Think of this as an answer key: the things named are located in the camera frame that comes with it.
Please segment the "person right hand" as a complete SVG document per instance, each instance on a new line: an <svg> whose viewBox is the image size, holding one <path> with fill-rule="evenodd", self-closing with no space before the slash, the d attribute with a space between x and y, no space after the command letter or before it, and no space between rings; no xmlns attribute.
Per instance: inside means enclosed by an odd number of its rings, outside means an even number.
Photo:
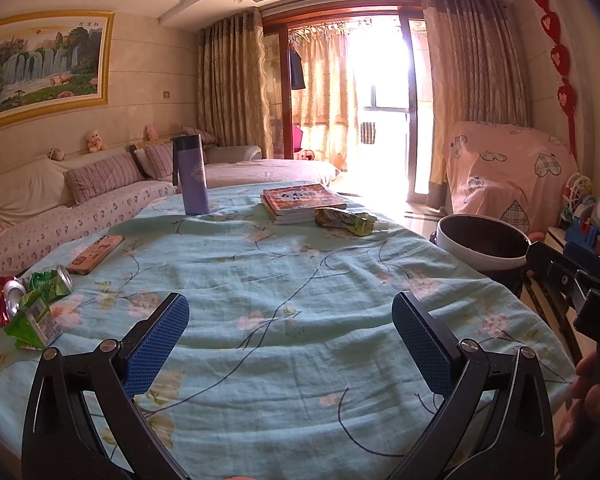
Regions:
<svg viewBox="0 0 600 480"><path fill-rule="evenodd" d="M592 351L576 367L576 379L571 387L571 405L560 422L555 437L559 448L583 427L587 420L600 422L600 384L594 380L597 351Z"/></svg>

